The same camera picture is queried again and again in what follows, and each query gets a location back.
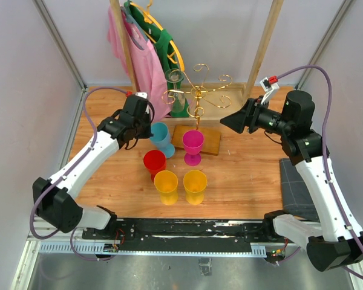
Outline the blue plastic goblet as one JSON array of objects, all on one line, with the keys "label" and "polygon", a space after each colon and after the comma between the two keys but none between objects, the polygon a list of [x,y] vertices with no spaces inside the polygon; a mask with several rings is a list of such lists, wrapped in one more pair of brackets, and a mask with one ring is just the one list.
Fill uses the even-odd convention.
[{"label": "blue plastic goblet", "polygon": [[151,125],[152,137],[150,141],[159,151],[161,151],[167,159],[175,154],[175,147],[171,143],[169,128],[162,122]]}]

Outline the clear wine glass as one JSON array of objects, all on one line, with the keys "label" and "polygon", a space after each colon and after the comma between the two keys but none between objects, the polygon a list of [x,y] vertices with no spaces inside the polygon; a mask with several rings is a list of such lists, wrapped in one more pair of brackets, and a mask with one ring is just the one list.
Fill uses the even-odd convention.
[{"label": "clear wine glass", "polygon": [[171,87],[163,93],[163,102],[170,105],[172,113],[181,113],[186,102],[185,95],[180,89],[184,74],[177,68],[169,69],[165,72],[165,79]]}]

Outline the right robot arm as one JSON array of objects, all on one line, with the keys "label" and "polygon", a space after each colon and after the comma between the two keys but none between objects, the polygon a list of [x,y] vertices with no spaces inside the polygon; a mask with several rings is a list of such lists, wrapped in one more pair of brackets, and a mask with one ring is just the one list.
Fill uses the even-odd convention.
[{"label": "right robot arm", "polygon": [[281,147],[302,177],[321,229],[297,220],[285,211],[267,213],[262,234],[270,241],[286,237],[306,250],[318,271],[345,267],[363,260],[363,229],[350,213],[337,182],[332,180],[332,161],[323,137],[312,128],[315,104],[304,91],[290,91],[283,110],[275,112],[263,98],[249,98],[237,112],[220,123],[241,134],[263,129],[281,137]]}]

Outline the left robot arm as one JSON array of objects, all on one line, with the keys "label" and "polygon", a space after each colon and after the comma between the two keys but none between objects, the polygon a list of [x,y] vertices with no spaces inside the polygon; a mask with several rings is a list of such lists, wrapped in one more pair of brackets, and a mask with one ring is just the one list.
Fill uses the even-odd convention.
[{"label": "left robot arm", "polygon": [[77,227],[95,228],[104,239],[117,233],[113,212],[97,207],[83,207],[76,202],[82,187],[98,168],[121,149],[134,148],[140,139],[152,136],[154,107],[145,92],[127,96],[122,109],[93,127],[93,136],[81,151],[48,179],[38,178],[32,186],[34,206],[30,230],[35,234],[36,216],[69,233]]}]

